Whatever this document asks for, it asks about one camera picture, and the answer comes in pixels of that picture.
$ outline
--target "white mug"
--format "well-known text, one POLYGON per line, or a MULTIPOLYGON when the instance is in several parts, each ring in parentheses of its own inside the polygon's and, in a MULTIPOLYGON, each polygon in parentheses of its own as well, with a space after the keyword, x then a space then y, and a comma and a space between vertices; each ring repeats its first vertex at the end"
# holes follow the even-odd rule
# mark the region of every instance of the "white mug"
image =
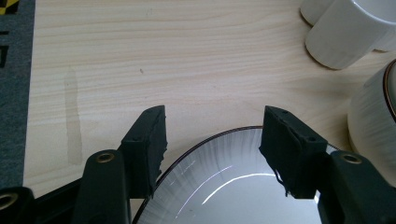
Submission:
POLYGON ((353 96, 347 124, 354 150, 396 187, 396 60, 353 96))
POLYGON ((301 15, 311 25, 315 25, 333 0, 304 0, 300 6, 301 15))
POLYGON ((373 49, 396 49, 396 1, 333 0, 305 45, 319 63, 333 69, 346 68, 373 49))

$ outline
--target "wooden table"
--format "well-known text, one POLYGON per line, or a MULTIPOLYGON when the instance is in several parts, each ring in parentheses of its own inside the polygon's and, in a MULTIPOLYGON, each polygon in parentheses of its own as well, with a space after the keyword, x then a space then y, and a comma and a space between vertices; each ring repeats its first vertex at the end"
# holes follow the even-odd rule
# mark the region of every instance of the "wooden table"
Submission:
POLYGON ((261 125, 266 105, 350 149, 350 98, 396 53, 340 71, 315 63, 301 2, 37 0, 24 185, 37 197, 81 177, 155 105, 166 106, 163 170, 215 133, 261 125))

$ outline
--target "plate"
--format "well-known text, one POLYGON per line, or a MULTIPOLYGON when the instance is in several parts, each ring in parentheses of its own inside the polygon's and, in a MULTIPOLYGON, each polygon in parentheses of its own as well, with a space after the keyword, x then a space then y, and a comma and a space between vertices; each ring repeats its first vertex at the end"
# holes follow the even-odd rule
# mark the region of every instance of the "plate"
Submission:
POLYGON ((162 175, 134 223, 320 223, 318 197, 286 197, 261 140, 262 127, 246 127, 193 147, 162 175))

